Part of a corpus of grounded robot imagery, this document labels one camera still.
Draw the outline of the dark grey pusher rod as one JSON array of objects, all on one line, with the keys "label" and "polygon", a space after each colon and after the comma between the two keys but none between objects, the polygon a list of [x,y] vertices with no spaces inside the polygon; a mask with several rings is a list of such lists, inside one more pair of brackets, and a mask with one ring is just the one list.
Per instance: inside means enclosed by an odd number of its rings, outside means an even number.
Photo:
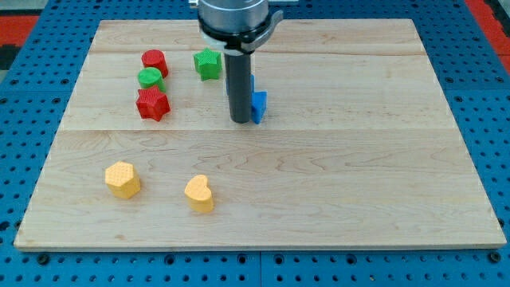
[{"label": "dark grey pusher rod", "polygon": [[225,54],[224,58],[230,119],[244,124],[249,122],[251,117],[251,56]]}]

